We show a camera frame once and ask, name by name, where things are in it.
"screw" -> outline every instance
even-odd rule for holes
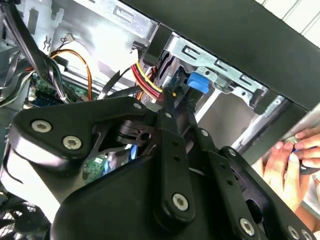
[[[175,193],[172,197],[173,204],[176,206],[177,209],[180,211],[187,211],[189,204],[188,200],[185,196],[180,193]]]
[[[52,126],[50,123],[44,120],[36,120],[31,124],[31,127],[33,130],[35,130],[38,133],[47,133],[52,129]]]
[[[76,136],[66,136],[62,140],[62,143],[67,149],[70,149],[70,150],[77,150],[82,146],[81,140]]]
[[[302,229],[301,232],[306,240],[312,240],[311,235],[306,230]]]
[[[142,106],[138,103],[134,103],[133,106],[137,109],[142,109]]]
[[[166,115],[168,118],[172,118],[172,116],[171,116],[171,114],[170,113],[168,113],[168,112],[166,112],[164,115]]]
[[[274,104],[275,105],[279,105],[281,103],[281,100],[280,99],[276,99],[275,101],[274,101]]]
[[[232,148],[229,148],[229,153],[232,155],[232,156],[236,156],[236,152],[232,149]]]
[[[208,132],[207,132],[206,130],[201,130],[201,133],[202,133],[203,135],[205,135],[206,137],[209,136],[209,134],[208,134]]]
[[[240,226],[244,230],[244,232],[246,234],[248,234],[249,236],[252,237],[253,235],[255,235],[255,229],[247,219],[241,218],[240,219]]]
[[[296,240],[300,239],[298,232],[292,226],[289,225],[287,228],[288,228],[289,233],[291,234],[291,236],[294,239],[296,239]]]

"blue latch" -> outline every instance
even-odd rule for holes
[[[191,88],[197,89],[204,94],[209,92],[210,81],[196,72],[190,74],[187,84]]]

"yellow wire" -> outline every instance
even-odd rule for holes
[[[155,99],[155,97],[152,96],[152,94],[151,94],[150,92],[148,92],[148,90],[147,90],[144,86],[142,86],[137,80],[136,80],[136,83],[140,86],[140,88],[141,88],[146,94],[148,94],[149,97],[151,97],[151,98],[154,99],[154,100],[157,100],[157,99]]]
[[[157,85],[155,85],[152,81],[150,81],[150,79],[145,75],[145,73],[144,73],[144,71],[142,71],[141,66],[138,61],[136,62],[136,66],[137,66],[139,72],[141,73],[141,75],[143,76],[143,78],[148,82],[148,84],[150,84],[151,87],[153,87],[158,92],[162,93],[162,89],[159,88]]]

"black panel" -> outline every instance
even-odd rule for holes
[[[158,58],[165,48],[172,31],[163,25],[160,25],[150,43],[148,49],[143,56],[143,62],[149,66],[155,66],[158,62]]]
[[[290,103],[285,111],[276,118],[260,135],[254,138],[249,148],[242,154],[244,159],[253,164],[294,127],[307,112],[294,103]]]
[[[122,0],[307,110],[320,50],[254,0]]]

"orange wire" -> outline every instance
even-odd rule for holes
[[[62,49],[62,50],[54,51],[52,53],[53,55],[51,57],[54,59],[56,56],[58,56],[62,53],[70,53],[70,54],[77,56],[81,60],[81,62],[85,65],[86,72],[88,75],[88,99],[91,101],[92,100],[92,75],[91,75],[91,72],[90,72],[90,69],[88,67],[86,60],[79,53],[77,53],[76,51],[74,51],[72,49]]]
[[[140,99],[141,99],[141,96],[142,96],[142,92],[139,92],[139,93],[138,93],[138,96],[136,97],[136,99],[140,100]]]
[[[26,72],[30,72],[30,71],[32,71],[34,68],[32,67],[32,66],[30,66],[30,67],[27,67],[26,69],[25,69],[25,71]]]

